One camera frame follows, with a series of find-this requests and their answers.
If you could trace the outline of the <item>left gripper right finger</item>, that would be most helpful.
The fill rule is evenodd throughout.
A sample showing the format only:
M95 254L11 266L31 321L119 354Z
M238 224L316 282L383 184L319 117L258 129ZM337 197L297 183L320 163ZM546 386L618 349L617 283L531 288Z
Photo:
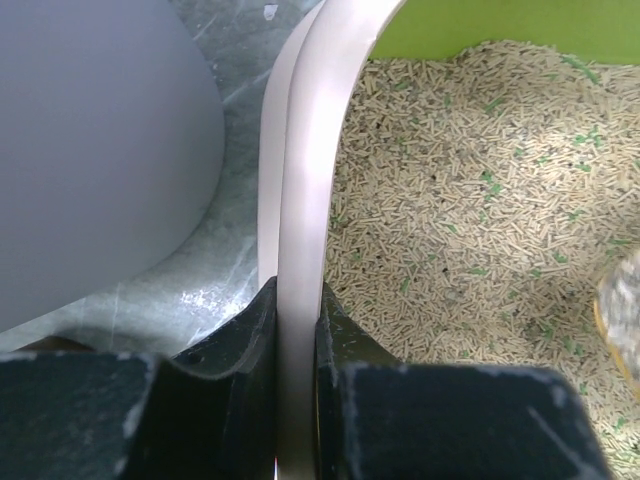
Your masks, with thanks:
M584 406L557 371L416 364L359 327L330 289L315 326L320 479L608 479Z

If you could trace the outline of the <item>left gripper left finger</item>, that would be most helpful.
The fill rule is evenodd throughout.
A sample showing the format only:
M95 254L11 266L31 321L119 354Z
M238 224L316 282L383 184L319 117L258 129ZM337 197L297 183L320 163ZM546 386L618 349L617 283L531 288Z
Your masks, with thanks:
M270 479L276 283L169 358L18 350L1 357L5 479Z

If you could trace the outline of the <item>beige green litter box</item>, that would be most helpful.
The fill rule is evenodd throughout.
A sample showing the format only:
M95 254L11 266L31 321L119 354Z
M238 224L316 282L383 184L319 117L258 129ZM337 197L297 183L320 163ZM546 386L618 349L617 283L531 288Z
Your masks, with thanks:
M313 363L342 123L370 56L439 59L490 39L639 59L635 1L322 1L295 27L262 107L258 277L277 281L277 473L315 479Z

